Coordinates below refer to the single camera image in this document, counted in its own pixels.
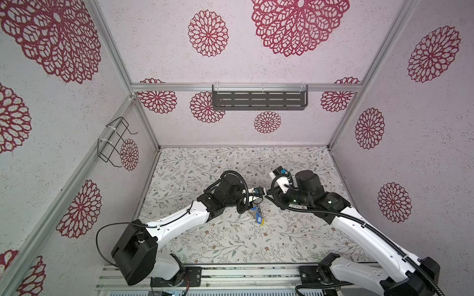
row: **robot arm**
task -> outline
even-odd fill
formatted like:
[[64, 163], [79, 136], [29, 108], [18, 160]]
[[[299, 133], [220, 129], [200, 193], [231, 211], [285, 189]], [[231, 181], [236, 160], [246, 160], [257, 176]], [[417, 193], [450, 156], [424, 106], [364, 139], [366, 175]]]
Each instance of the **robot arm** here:
[[265, 188], [248, 189], [239, 173], [226, 171], [186, 208], [145, 224], [139, 219], [131, 222], [111, 255], [129, 285], [151, 276], [176, 286], [184, 276], [184, 265], [175, 255], [158, 250], [183, 232], [220, 216], [226, 207], [237, 206], [241, 214], [264, 195]]
[[[349, 282], [386, 296], [433, 295], [433, 291], [430, 290], [432, 284], [427, 282], [419, 271], [419, 269], [425, 271], [437, 284], [439, 265], [430, 257], [420, 259], [388, 238], [384, 240], [382, 237], [386, 237], [351, 207], [348, 201], [337, 193], [325, 192], [319, 177], [312, 171], [300, 171], [295, 175], [297, 187], [291, 174], [282, 167], [269, 175], [273, 179], [271, 192], [273, 202], [277, 206], [281, 209], [292, 209], [288, 207], [289, 204], [306, 206], [314, 215], [349, 235], [381, 265], [381, 268], [368, 267], [348, 261], [337, 254], [329, 254], [317, 269], [317, 278], [321, 279], [322, 284]], [[355, 217], [359, 223], [347, 216]], [[397, 247], [405, 255], [401, 256], [395, 249]], [[419, 268], [410, 264], [408, 258]]]

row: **floral tablecloth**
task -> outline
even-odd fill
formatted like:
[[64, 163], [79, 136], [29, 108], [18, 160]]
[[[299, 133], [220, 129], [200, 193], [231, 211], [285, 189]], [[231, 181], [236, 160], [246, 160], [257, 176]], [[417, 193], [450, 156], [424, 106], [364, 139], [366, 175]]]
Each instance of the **floral tablecloth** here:
[[[242, 174], [248, 186], [269, 188], [268, 173], [278, 166], [292, 174], [312, 170], [326, 191], [347, 198], [326, 148], [164, 148], [140, 214], [143, 222], [165, 217], [195, 200], [225, 170]], [[220, 217], [171, 240], [161, 251], [183, 263], [319, 262], [330, 252], [353, 261], [371, 261], [345, 233], [307, 213], [260, 204], [264, 224], [227, 208]]]

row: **wire rack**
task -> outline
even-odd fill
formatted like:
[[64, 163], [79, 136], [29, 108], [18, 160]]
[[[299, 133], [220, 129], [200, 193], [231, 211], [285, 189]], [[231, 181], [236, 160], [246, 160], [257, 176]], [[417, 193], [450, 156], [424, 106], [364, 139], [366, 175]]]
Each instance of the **wire rack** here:
[[[104, 138], [97, 139], [97, 156], [99, 156], [100, 159], [102, 159], [104, 162], [106, 162], [106, 163], [110, 162], [114, 167], [117, 167], [117, 168], [121, 168], [122, 166], [121, 165], [115, 165], [110, 158], [111, 158], [112, 154], [114, 153], [114, 151], [117, 152], [120, 155], [120, 152], [117, 150], [116, 147], [120, 143], [120, 141], [125, 142], [125, 140], [123, 139], [124, 133], [128, 132], [131, 135], [138, 134], [138, 132], [132, 133], [128, 129], [128, 126], [129, 126], [129, 124], [128, 124], [127, 120], [124, 117], [117, 117], [112, 122], [110, 122], [109, 124], [106, 125], [106, 127], [109, 127], [111, 129], [113, 129], [113, 131], [114, 131], [109, 136], [109, 138], [108, 139], [104, 139]], [[120, 130], [121, 127], [124, 127], [124, 130], [119, 133], [117, 130]], [[118, 135], [118, 139], [117, 139], [117, 142], [115, 144], [111, 141], [113, 135]], [[110, 153], [108, 155], [104, 154], [104, 150], [109, 146], [112, 147]]]

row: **red floral pattern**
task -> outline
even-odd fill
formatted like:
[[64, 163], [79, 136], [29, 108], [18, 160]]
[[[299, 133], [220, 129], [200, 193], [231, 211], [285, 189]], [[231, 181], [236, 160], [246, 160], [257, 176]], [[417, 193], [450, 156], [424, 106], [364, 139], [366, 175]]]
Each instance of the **red floral pattern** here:
[[28, 107], [22, 98], [0, 83], [0, 153], [21, 146], [30, 131]]
[[8, 250], [3, 254], [0, 254], [0, 277], [5, 272], [10, 262], [18, 254], [18, 250]]
[[254, 127], [263, 134], [269, 134], [280, 127], [282, 119], [280, 115], [272, 111], [265, 111], [257, 115], [254, 120]]
[[392, 182], [382, 186], [378, 200], [383, 215], [393, 222], [403, 222], [411, 214], [411, 199], [400, 184]]
[[[359, 83], [359, 79], [354, 77], [344, 77], [335, 83]], [[338, 112], [346, 109], [347, 104], [354, 95], [351, 91], [325, 91], [321, 97], [323, 109], [331, 112]]]
[[326, 41], [349, 0], [252, 0], [256, 34], [275, 54], [302, 55]]
[[18, 287], [17, 296], [38, 296], [43, 291], [43, 284], [46, 279], [45, 268], [46, 264], [43, 262], [43, 256], [38, 256], [35, 264], [29, 269], [27, 276]]
[[[159, 79], [147, 78], [140, 83], [164, 83]], [[176, 94], [174, 91], [146, 91], [137, 93], [143, 106], [156, 113], [168, 113], [176, 108]]]
[[459, 32], [444, 26], [431, 31], [415, 46], [408, 61], [408, 75], [416, 82], [433, 80], [446, 71], [459, 51]]
[[189, 41], [204, 56], [216, 56], [227, 45], [229, 35], [226, 23], [214, 11], [201, 10], [188, 26]]
[[102, 206], [102, 196], [97, 185], [87, 180], [56, 226], [61, 236], [78, 238], [92, 229]]
[[81, 0], [0, 0], [0, 19], [46, 73], [82, 83], [98, 71], [99, 37]]
[[189, 108], [194, 117], [207, 123], [221, 120], [226, 113], [212, 108], [212, 94], [208, 91], [195, 94], [191, 99]]
[[120, 148], [120, 160], [126, 170], [133, 170], [138, 164], [138, 147], [135, 141], [127, 139]]
[[355, 138], [362, 148], [374, 148], [382, 140], [384, 128], [382, 112], [369, 108], [357, 120]]

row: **white cable tie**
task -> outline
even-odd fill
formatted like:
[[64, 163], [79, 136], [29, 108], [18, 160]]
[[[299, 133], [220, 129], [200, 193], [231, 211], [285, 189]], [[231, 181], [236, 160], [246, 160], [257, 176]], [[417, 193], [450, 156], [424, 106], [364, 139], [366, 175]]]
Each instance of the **white cable tie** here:
[[99, 140], [104, 140], [104, 141], [107, 141], [107, 142], [109, 142], [109, 144], [110, 144], [110, 145], [112, 145], [112, 142], [111, 142], [111, 141], [109, 141], [109, 140], [107, 140], [107, 139], [100, 138]]

